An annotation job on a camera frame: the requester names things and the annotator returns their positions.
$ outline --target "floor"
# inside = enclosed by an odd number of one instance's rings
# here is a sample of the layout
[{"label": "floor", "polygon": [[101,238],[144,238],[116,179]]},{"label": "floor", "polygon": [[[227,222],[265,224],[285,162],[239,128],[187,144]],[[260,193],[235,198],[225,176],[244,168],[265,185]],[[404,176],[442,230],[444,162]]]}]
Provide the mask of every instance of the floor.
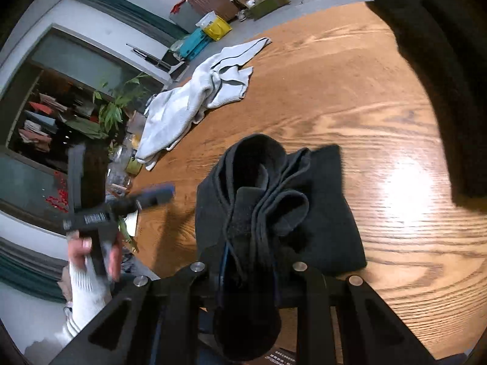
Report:
[{"label": "floor", "polygon": [[276,9],[269,15],[259,20],[247,19],[243,22],[233,21],[231,23],[232,31],[220,41],[210,43],[188,66],[188,70],[181,76],[179,82],[184,81],[191,75],[200,63],[204,62],[210,56],[219,53],[224,47],[232,47],[252,38],[256,34],[269,30],[274,26],[288,22],[300,16],[336,7],[350,3],[371,1],[371,0],[291,0],[291,3],[285,7]]}]

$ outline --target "red item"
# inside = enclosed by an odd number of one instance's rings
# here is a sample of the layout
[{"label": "red item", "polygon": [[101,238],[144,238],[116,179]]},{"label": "red item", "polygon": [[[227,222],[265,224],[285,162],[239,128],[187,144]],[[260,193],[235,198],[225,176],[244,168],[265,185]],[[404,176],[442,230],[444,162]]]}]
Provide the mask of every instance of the red item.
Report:
[{"label": "red item", "polygon": [[171,13],[178,13],[179,9],[181,8],[181,5],[184,4],[186,0],[181,0],[179,3],[177,3],[174,7],[171,9]]},{"label": "red item", "polygon": [[49,136],[43,136],[43,135],[31,132],[30,130],[19,129],[19,133],[24,135],[29,140],[42,141],[42,142],[45,142],[46,144],[50,144],[51,140],[52,140]]},{"label": "red item", "polygon": [[59,171],[54,172],[54,176],[59,180],[60,189],[58,189],[58,197],[48,196],[46,201],[54,208],[65,213],[68,212],[68,191],[66,190],[66,180],[62,177]]},{"label": "red item", "polygon": [[42,111],[43,113],[47,115],[51,115],[53,113],[53,109],[45,106],[44,104],[39,104],[39,103],[34,103],[34,102],[29,102],[31,107],[35,109],[36,111]]}]

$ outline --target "yellow bag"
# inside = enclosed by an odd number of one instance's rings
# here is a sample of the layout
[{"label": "yellow bag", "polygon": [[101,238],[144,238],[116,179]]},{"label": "yellow bag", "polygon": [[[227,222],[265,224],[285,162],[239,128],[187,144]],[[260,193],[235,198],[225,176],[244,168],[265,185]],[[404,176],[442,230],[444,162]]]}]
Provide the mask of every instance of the yellow bag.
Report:
[{"label": "yellow bag", "polygon": [[232,28],[215,11],[207,13],[197,24],[213,40],[218,41],[223,38]]}]

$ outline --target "metal bolt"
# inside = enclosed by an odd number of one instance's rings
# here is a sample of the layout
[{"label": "metal bolt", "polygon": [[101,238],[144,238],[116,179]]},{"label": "metal bolt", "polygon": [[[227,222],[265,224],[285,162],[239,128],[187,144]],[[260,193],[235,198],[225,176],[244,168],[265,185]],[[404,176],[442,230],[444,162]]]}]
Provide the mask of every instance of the metal bolt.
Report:
[{"label": "metal bolt", "polygon": [[136,287],[143,287],[148,282],[149,279],[147,278],[147,276],[138,276],[133,279],[133,285],[135,285]]},{"label": "metal bolt", "polygon": [[361,286],[364,281],[362,280],[362,277],[360,277],[360,276],[350,276],[348,278],[348,282],[350,284],[355,285],[356,287],[358,287],[358,286]]},{"label": "metal bolt", "polygon": [[308,269],[308,265],[306,265],[304,262],[295,262],[293,263],[293,269],[296,272],[303,272]]},{"label": "metal bolt", "polygon": [[194,262],[191,264],[190,268],[193,272],[202,272],[205,270],[205,264],[203,262]]}]

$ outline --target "wood grain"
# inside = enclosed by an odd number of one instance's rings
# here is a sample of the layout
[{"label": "wood grain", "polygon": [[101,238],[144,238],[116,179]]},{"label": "wood grain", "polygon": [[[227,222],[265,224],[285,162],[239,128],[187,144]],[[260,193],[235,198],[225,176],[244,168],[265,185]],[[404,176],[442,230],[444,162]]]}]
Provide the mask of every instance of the wood grain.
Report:
[{"label": "wood grain", "polygon": [[[288,151],[342,147],[345,197],[368,260],[360,274],[437,358],[472,348],[487,324],[487,220],[455,206],[425,88],[365,4],[276,26],[250,63],[245,99],[211,111],[135,189],[173,181],[170,206],[139,217],[138,257],[161,276],[196,259],[196,187],[221,154],[262,132]],[[286,313],[279,343],[292,348]]]}]

